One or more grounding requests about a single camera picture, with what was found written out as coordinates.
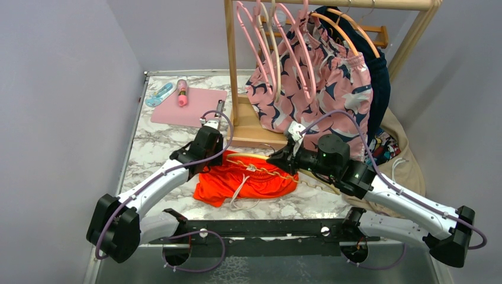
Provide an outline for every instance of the clothing rod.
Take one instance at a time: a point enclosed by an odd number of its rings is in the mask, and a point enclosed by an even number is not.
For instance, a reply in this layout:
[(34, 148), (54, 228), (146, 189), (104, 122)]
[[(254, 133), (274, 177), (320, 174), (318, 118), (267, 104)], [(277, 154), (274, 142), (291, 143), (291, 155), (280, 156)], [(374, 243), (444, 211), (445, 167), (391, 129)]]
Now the clothing rod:
[[(256, 2), (256, 0), (240, 0), (243, 2)], [(270, 2), (271, 0), (262, 0), (262, 2)], [(303, 4), (303, 0), (276, 0), (276, 3), (288, 4)], [(326, 5), (354, 8), (371, 8), (373, 0), (309, 0), (311, 5)], [(428, 11), (433, 5), (433, 0), (376, 0), (375, 9), (392, 9), (392, 10), (413, 10), (413, 11)]]

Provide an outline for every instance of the clothes hanger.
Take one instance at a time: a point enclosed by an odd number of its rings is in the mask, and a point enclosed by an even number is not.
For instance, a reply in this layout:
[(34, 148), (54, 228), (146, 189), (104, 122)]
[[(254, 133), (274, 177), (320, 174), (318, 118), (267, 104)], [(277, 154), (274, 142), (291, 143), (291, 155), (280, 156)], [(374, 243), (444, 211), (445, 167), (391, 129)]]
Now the clothes hanger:
[[(266, 35), (265, 35), (265, 30), (263, 29), (263, 25), (262, 25), (262, 22), (260, 21), (260, 16), (261, 16), (261, 12), (262, 12), (262, 1), (261, 0), (256, 0), (256, 5), (253, 7), (253, 15), (254, 15), (254, 18), (251, 20), (251, 22), (253, 23), (253, 26), (255, 27), (259, 27), (259, 30), (261, 32), (261, 40), (263, 41), (263, 43), (265, 44), (265, 47), (268, 48), (268, 40), (266, 38)], [(264, 55), (265, 55), (265, 64), (268, 64), (268, 68), (270, 70), (269, 74), (270, 76), (272, 77), (272, 91), (275, 91), (276, 90), (276, 87), (277, 87), (277, 84), (276, 84), (276, 77), (275, 77), (275, 72), (273, 71), (273, 64), (272, 64), (272, 60), (270, 58), (270, 55), (268, 52), (264, 52)]]
[(343, 39), (348, 43), (349, 48), (354, 53), (354, 55), (358, 55), (359, 54), (358, 50), (356, 49), (356, 47), (352, 43), (352, 40), (350, 40), (349, 36), (335, 22), (333, 22), (330, 18), (328, 18), (325, 15), (318, 14), (318, 13), (311, 13), (310, 15), (312, 17), (317, 17), (319, 19), (322, 19), (325, 22), (327, 22), (328, 24), (330, 24), (343, 37)]
[[(268, 79), (268, 74), (270, 74), (272, 77), (272, 90), (274, 90), (276, 88), (276, 82), (275, 82), (275, 74), (272, 69), (273, 65), (271, 64), (272, 61), (270, 60), (270, 56), (268, 53), (264, 53), (265, 54), (265, 63), (268, 64), (268, 66), (269, 66), (269, 70), (267, 72), (267, 70), (265, 69), (265, 67), (262, 64), (261, 58), (258, 56), (258, 52), (256, 51), (256, 48), (255, 48), (255, 45), (253, 44), (253, 41), (251, 40), (251, 37), (249, 36), (249, 33), (247, 32), (246, 26), (244, 25), (244, 22), (242, 21), (242, 19), (240, 17), (240, 9), (244, 10), (249, 21), (253, 24), (253, 30), (255, 31), (255, 36), (258, 38), (258, 41), (259, 41), (259, 44), (260, 44), (262, 50), (267, 50), (269, 47), (265, 46), (265, 43), (263, 42), (263, 38), (260, 35), (260, 31), (258, 30), (258, 27), (256, 25), (256, 18), (253, 19), (253, 16), (251, 16), (251, 13), (246, 9), (246, 7), (244, 7), (244, 4), (242, 4), (242, 2), (236, 1), (236, 3), (237, 3), (236, 4), (237, 20), (239, 21), (239, 24), (242, 27), (242, 30), (244, 31), (244, 34), (247, 38), (247, 41), (255, 54), (256, 61), (258, 62), (258, 66), (259, 66), (260, 70), (262, 71), (263, 76), (265, 77), (266, 89), (268, 91), (269, 84), (270, 84), (269, 79)], [(261, 8), (258, 12), (256, 12), (256, 9), (253, 9), (253, 10), (255, 12), (254, 14), (258, 14), (258, 17), (259, 17), (260, 12), (261, 12)]]
[[(279, 4), (279, 9), (281, 9), (284, 14), (286, 15), (287, 18), (289, 18), (289, 20), (291, 21), (292, 20), (292, 15), (291, 13), (288, 12), (285, 12), (284, 9), (286, 9), (286, 7), (281, 7), (282, 4)], [(291, 46), (291, 43), (289, 42), (289, 39), (288, 37), (286, 36), (286, 33), (284, 32), (284, 29), (282, 28), (282, 24), (281, 22), (279, 21), (279, 18), (277, 17), (277, 15), (274, 13), (273, 15), (273, 20), (275, 21), (275, 25), (277, 26), (277, 29), (279, 30), (279, 33), (281, 34), (281, 37), (282, 39), (284, 40), (286, 44), (286, 47), (288, 48), (288, 51), (289, 51), (289, 54), (291, 54), (291, 59), (293, 60), (293, 63), (295, 64), (295, 67), (297, 69), (297, 75), (298, 77), (300, 77), (300, 83), (302, 85), (302, 88), (303, 88), (303, 91), (305, 93), (305, 97), (307, 98), (310, 98), (310, 95), (308, 93), (308, 88), (307, 88), (307, 82), (305, 81), (305, 77), (303, 76), (303, 73), (300, 71), (300, 63), (298, 62), (298, 60), (296, 59), (296, 57), (294, 56), (294, 51), (293, 51), (293, 48)], [(296, 27), (294, 28), (295, 30), (295, 33), (297, 34), (300, 34), (299, 32), (299, 28)], [(304, 54), (307, 56), (307, 58), (310, 58), (308, 56), (308, 50), (307, 50), (307, 47), (305, 45), (301, 46), (302, 47), (302, 50), (304, 52)]]
[[(263, 11), (263, 13), (265, 15), (265, 22), (266, 22), (267, 28), (271, 34), (270, 38), (272, 40), (273, 54), (275, 55), (275, 66), (276, 66), (275, 74), (277, 75), (277, 78), (276, 78), (277, 84), (276, 84), (276, 88), (274, 89), (274, 91), (275, 91), (275, 102), (278, 102), (279, 98), (281, 97), (281, 64), (280, 64), (280, 58), (279, 58), (279, 50), (277, 48), (277, 42), (275, 41), (275, 37), (273, 36), (273, 32), (272, 32), (272, 17), (273, 17), (273, 15), (275, 15), (275, 10), (276, 10), (275, 0), (272, 0), (271, 2), (272, 2), (272, 6), (270, 9), (270, 12), (271, 12), (270, 15), (268, 14), (266, 7), (265, 7), (265, 4), (263, 4), (263, 3), (261, 3), (261, 6), (262, 6), (261, 11)], [(267, 36), (265, 34), (265, 30), (263, 29), (260, 15), (256, 16), (256, 21), (259, 24), (260, 32), (262, 33), (262, 37), (265, 40), (265, 45), (269, 46)]]
[(361, 25), (362, 24), (362, 20), (366, 17), (366, 16), (369, 16), (371, 13), (373, 13), (373, 10), (375, 10), (375, 2), (376, 0), (373, 0), (373, 3), (371, 4), (371, 11), (369, 13), (367, 13), (366, 15), (362, 16), (361, 19), (359, 20), (358, 24)]
[[(286, 18), (289, 19), (291, 22), (291, 27), (294, 30), (294, 32), (298, 35), (301, 34), (300, 32), (300, 19), (295, 20), (293, 16), (291, 15), (290, 11), (284, 4), (277, 4), (277, 8), (279, 8), (284, 14), (286, 15)], [(308, 0), (304, 0), (304, 8), (298, 12), (298, 17), (303, 16), (305, 14), (305, 17), (307, 16), (308, 13)], [(297, 75), (300, 77), (300, 83), (303, 86), (303, 91), (305, 93), (305, 97), (307, 98), (307, 103), (310, 104), (314, 101), (316, 98), (316, 92), (317, 92), (317, 87), (316, 87), (316, 79), (314, 76), (314, 68), (312, 67), (312, 61), (310, 60), (310, 56), (308, 55), (308, 50), (307, 50), (307, 45), (305, 44), (305, 40), (303, 37), (298, 36), (298, 41), (300, 42), (300, 47), (302, 48), (303, 54), (305, 56), (305, 61), (307, 62), (307, 69), (310, 74), (310, 84), (312, 86), (310, 93), (307, 88), (307, 82), (305, 81), (305, 77), (303, 76), (301, 69), (300, 69), (300, 64), (298, 60), (294, 56), (294, 51), (293, 48), (291, 47), (291, 43), (288, 40), (288, 37), (286, 36), (286, 33), (284, 32), (284, 29), (282, 28), (281, 23), (279, 22), (279, 19), (277, 18), (277, 15), (274, 15), (274, 21), (275, 25), (277, 26), (279, 32), (281, 33), (281, 37), (288, 43), (286, 44), (289, 53), (291, 54), (291, 58), (293, 59), (293, 62), (295, 64), (295, 67), (297, 68)]]
[(359, 32), (360, 34), (362, 35), (362, 37), (368, 42), (371, 50), (373, 51), (373, 53), (375, 54), (375, 57), (376, 58), (380, 58), (380, 54), (378, 53), (378, 50), (377, 48), (375, 47), (375, 44), (373, 43), (373, 41), (371, 40), (371, 38), (369, 38), (368, 34), (359, 26), (358, 23), (356, 23), (356, 21), (354, 21), (354, 19), (352, 19), (350, 16), (348, 16), (347, 14), (343, 13), (343, 12), (340, 12), (336, 9), (331, 9), (331, 8), (328, 8), (327, 9), (328, 12), (331, 12), (333, 14), (336, 14), (338, 15), (338, 20), (337, 20), (337, 25), (338, 25), (338, 21), (340, 20), (340, 18), (344, 18), (346, 19), (350, 24), (352, 24), (353, 27), (355, 27)]

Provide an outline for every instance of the orange shorts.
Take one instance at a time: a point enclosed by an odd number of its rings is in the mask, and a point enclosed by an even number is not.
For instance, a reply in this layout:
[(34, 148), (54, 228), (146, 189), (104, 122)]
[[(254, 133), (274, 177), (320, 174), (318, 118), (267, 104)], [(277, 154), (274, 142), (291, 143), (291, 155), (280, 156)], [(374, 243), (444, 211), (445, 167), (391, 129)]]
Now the orange shorts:
[[(194, 198), (212, 206), (220, 207), (226, 198), (231, 198), (243, 182), (243, 174), (249, 176), (239, 192), (238, 198), (277, 198), (294, 191), (297, 183), (291, 178), (283, 179), (266, 172), (247, 169), (227, 161), (229, 154), (236, 153), (227, 150), (223, 153), (223, 164), (211, 167), (208, 173), (199, 174), (199, 183), (195, 188)], [(278, 172), (281, 176), (289, 174), (267, 163), (265, 160), (251, 157), (231, 157), (232, 161), (253, 164), (256, 168), (265, 168), (269, 172)]]

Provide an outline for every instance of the screw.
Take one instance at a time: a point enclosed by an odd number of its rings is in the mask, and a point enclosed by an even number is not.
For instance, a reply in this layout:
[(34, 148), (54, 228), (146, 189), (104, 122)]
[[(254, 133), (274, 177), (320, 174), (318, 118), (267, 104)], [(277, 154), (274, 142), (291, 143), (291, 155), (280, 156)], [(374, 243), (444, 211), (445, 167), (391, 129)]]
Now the screw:
[(329, 233), (330, 233), (330, 230), (329, 230), (328, 227), (322, 227), (321, 228), (321, 233), (322, 233), (323, 236), (327, 237), (329, 235)]

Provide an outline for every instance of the pink patterned shorts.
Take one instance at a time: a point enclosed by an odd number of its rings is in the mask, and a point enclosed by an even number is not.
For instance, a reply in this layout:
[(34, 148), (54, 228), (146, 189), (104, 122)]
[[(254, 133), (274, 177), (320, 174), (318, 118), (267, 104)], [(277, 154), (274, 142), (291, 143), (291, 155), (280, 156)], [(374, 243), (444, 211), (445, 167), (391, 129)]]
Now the pink patterned shorts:
[[(298, 70), (291, 56), (300, 63), (300, 72), (305, 76), (309, 91), (310, 75), (307, 71), (298, 36), (290, 30), (287, 34), (295, 54), (288, 52), (284, 40), (279, 44), (281, 62), (281, 97), (275, 102), (272, 88), (266, 88), (262, 72), (257, 68), (246, 84), (249, 101), (253, 105), (262, 127), (283, 133), (292, 121), (304, 126), (310, 125), (323, 114), (334, 109), (353, 115), (363, 133), (368, 129), (369, 107), (373, 98), (371, 78), (361, 53), (354, 54), (348, 48), (336, 44), (321, 25), (318, 18), (311, 17), (300, 24), (300, 31), (308, 48), (308, 55), (314, 68), (316, 97), (312, 103), (301, 88)], [(335, 133), (350, 145), (350, 156), (364, 160), (363, 142), (356, 127), (343, 114), (334, 114), (315, 125), (306, 135), (304, 146), (317, 150), (319, 138)]]

